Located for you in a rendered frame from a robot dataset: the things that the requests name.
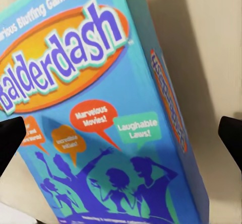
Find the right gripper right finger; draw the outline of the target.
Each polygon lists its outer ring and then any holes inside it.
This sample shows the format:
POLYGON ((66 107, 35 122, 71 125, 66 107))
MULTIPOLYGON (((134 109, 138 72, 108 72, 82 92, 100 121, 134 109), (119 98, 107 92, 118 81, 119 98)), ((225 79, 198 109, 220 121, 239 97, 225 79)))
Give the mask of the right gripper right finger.
POLYGON ((218 135, 242 172, 242 121, 222 116, 218 135))

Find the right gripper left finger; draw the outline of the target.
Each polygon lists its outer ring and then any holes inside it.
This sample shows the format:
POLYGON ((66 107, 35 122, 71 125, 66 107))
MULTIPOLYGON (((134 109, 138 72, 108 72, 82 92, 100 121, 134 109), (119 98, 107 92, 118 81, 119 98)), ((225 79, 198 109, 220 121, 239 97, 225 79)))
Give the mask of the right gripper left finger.
POLYGON ((22 116, 0 121, 0 177, 25 136, 26 127, 22 116))

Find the board game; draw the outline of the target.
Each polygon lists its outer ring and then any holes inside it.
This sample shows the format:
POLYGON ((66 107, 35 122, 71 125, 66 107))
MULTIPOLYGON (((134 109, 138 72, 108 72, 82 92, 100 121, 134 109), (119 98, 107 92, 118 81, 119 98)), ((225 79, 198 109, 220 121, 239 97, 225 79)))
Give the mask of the board game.
POLYGON ((146 0, 0 12, 0 121, 60 224, 209 224, 210 199, 146 0))

